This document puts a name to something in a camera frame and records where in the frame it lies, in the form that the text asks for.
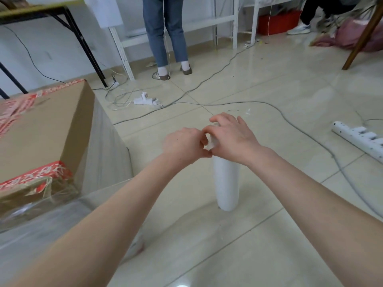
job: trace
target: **forearm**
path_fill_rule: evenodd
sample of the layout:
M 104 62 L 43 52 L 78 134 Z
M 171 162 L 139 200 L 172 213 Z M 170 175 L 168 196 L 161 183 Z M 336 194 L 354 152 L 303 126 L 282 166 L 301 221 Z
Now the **forearm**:
M 182 168 L 171 157 L 157 157 L 11 286 L 106 286 L 161 191 Z
M 270 149 L 249 168 L 270 188 L 345 286 L 383 282 L 383 223 L 348 203 Z

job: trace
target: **red box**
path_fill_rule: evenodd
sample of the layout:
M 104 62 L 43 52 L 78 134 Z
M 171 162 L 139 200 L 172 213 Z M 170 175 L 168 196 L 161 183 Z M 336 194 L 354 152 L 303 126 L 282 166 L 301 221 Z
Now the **red box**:
M 301 11 L 292 10 L 288 13 L 271 16 L 270 23 L 268 20 L 269 15 L 259 16 L 257 32 L 262 35 L 273 35 L 286 32 L 287 30 L 293 29 L 298 25 L 300 15 Z

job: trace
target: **person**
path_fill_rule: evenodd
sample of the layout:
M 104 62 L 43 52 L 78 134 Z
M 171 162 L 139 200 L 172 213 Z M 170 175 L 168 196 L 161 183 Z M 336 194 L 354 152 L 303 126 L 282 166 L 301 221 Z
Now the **person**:
M 183 2 L 184 0 L 142 0 L 149 45 L 158 66 L 157 71 L 152 75 L 156 80 L 170 79 L 166 69 L 168 60 L 164 43 L 164 20 L 172 40 L 175 61 L 181 62 L 181 71 L 185 75 L 192 73 L 182 28 Z
M 383 286 L 381 221 L 262 146 L 241 117 L 222 113 L 210 122 L 220 126 L 183 128 L 169 134 L 162 154 L 56 241 L 9 286 L 106 286 L 165 186 L 189 164 L 212 155 L 254 172 L 344 286 Z M 210 151 L 204 149 L 206 134 L 218 139 Z
M 304 4 L 299 24 L 295 28 L 288 30 L 288 35 L 306 34 L 311 32 L 310 22 L 315 16 L 318 7 L 323 9 L 323 18 L 317 27 L 327 27 L 331 24 L 331 15 L 339 15 L 351 11 L 360 0 L 306 0 Z

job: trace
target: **hand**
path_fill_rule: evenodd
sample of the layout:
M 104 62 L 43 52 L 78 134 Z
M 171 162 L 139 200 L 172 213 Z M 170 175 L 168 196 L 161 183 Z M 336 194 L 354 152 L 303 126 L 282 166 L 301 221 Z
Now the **hand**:
M 264 148 L 240 116 L 236 119 L 222 113 L 211 117 L 210 121 L 218 122 L 219 126 L 209 125 L 202 131 L 218 140 L 218 145 L 210 150 L 214 156 L 247 165 L 252 153 Z
M 201 130 L 182 128 L 166 136 L 162 149 L 164 154 L 186 167 L 200 158 L 212 157 L 212 153 L 204 149 L 208 143 L 206 134 Z

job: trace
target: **gray-blue pants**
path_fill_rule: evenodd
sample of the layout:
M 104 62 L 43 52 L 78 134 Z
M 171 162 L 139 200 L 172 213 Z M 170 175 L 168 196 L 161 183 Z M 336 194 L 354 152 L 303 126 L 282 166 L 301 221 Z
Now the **gray-blue pants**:
M 149 45 L 156 59 L 157 66 L 168 64 L 164 43 L 165 26 L 172 40 L 176 62 L 188 60 L 184 30 L 182 29 L 182 3 L 184 0 L 142 0 L 144 21 Z

